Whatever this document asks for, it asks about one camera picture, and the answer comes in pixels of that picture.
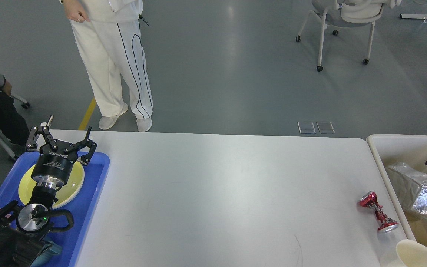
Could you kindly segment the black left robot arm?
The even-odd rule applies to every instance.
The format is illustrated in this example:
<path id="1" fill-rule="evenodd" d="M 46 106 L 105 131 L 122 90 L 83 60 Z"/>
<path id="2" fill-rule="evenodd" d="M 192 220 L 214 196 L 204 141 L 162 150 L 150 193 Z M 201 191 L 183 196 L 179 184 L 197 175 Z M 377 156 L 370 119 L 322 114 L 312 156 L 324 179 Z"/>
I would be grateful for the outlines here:
<path id="1" fill-rule="evenodd" d="M 27 152 L 37 149 L 37 137 L 45 144 L 31 172 L 36 182 L 31 198 L 24 206 L 13 200 L 0 208 L 0 267 L 29 267 L 51 248 L 45 241 L 49 232 L 65 232 L 73 228 L 71 211 L 53 209 L 56 193 L 67 184 L 75 162 L 90 163 L 97 143 L 90 138 L 88 127 L 83 140 L 71 143 L 55 139 L 50 133 L 53 116 L 45 125 L 35 126 L 26 142 Z"/>

